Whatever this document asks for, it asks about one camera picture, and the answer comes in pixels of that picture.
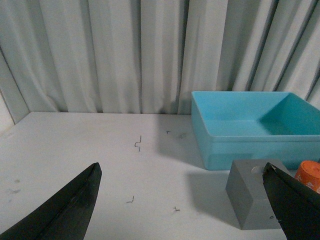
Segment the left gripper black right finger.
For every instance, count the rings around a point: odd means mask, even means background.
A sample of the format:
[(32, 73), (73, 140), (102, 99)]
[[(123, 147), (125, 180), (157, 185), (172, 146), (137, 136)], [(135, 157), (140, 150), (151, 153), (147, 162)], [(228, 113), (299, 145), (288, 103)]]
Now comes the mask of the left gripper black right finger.
[(270, 162), (263, 186), (274, 215), (288, 240), (320, 238), (320, 195)]

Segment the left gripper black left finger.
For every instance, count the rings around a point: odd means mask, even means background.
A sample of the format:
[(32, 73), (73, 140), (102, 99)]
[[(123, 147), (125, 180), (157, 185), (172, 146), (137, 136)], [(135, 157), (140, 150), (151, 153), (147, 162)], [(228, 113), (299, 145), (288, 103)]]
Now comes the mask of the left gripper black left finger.
[(2, 240), (83, 240), (98, 197), (102, 170), (93, 163), (46, 202), (0, 235)]

